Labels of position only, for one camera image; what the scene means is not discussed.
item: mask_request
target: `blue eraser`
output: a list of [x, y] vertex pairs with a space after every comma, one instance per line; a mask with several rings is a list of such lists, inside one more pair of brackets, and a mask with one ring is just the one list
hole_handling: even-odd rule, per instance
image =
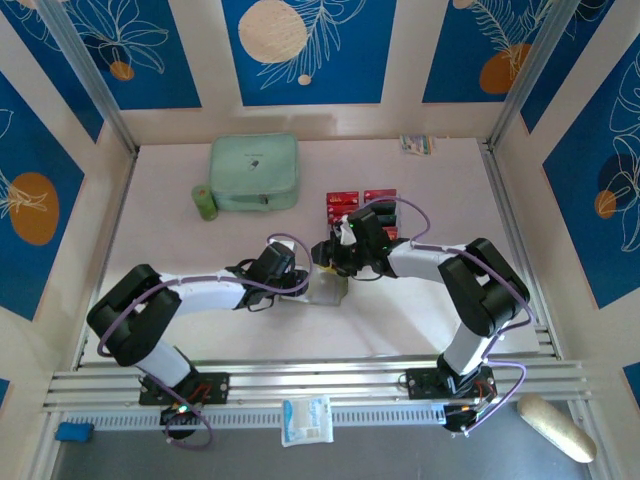
[[93, 423], [62, 422], [58, 425], [56, 440], [61, 442], [88, 442], [93, 432]]

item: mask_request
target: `orange circle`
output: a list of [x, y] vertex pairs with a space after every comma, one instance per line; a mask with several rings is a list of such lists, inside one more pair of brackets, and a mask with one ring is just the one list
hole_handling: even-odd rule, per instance
[[603, 190], [596, 196], [594, 202], [596, 213], [605, 220], [616, 213], [616, 196], [609, 190]]
[[11, 186], [15, 189], [9, 192], [14, 201], [9, 211], [13, 230], [31, 245], [46, 245], [60, 217], [56, 188], [47, 177], [33, 172], [19, 175]]
[[480, 72], [480, 88], [491, 95], [507, 93], [529, 55], [531, 45], [519, 43], [509, 50], [496, 53], [482, 67]]
[[128, 82], [129, 80], [131, 80], [133, 78], [133, 75], [135, 74], [133, 68], [131, 68], [131, 65], [121, 62], [120, 60], [116, 60], [111, 65], [109, 65], [109, 71], [111, 72], [111, 75], [123, 82]]

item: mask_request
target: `tissue packet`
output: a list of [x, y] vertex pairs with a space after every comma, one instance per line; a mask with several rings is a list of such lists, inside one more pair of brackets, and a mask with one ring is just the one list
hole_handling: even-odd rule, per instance
[[282, 446], [333, 443], [333, 418], [328, 396], [282, 402]]

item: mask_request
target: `beige circle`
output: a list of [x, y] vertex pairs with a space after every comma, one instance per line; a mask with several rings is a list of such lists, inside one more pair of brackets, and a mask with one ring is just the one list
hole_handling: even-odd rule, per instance
[[238, 24], [240, 43], [261, 63], [291, 60], [307, 44], [307, 27], [291, 5], [282, 0], [254, 3]]
[[[36, 8], [35, 1], [36, 0], [17, 0], [17, 2], [20, 5], [24, 5], [25, 7], [30, 8], [32, 10]], [[60, 2], [60, 3], [67, 2], [67, 1], [69, 1], [69, 0], [58, 0], [58, 2]]]
[[453, 0], [453, 6], [458, 9], [469, 8], [476, 0]]
[[311, 83], [311, 77], [309, 75], [300, 75], [298, 77], [298, 83], [305, 87]]

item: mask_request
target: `red packaging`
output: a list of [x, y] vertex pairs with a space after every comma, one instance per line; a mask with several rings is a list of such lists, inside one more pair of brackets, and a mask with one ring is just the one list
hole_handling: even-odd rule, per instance
[[327, 205], [327, 213], [333, 215], [346, 215], [358, 209], [358, 205]]
[[398, 191], [395, 188], [387, 188], [383, 190], [365, 190], [364, 201], [369, 202], [375, 200], [378, 197], [395, 197], [398, 195]]
[[327, 193], [327, 205], [358, 205], [359, 198], [358, 192], [329, 192]]
[[389, 235], [389, 240], [397, 240], [398, 239], [398, 227], [383, 227], [384, 231]]
[[333, 225], [334, 223], [336, 223], [338, 220], [342, 218], [343, 215], [348, 215], [348, 213], [341, 213], [336, 215], [334, 215], [333, 213], [328, 214], [327, 220], [329, 222], [329, 225]]

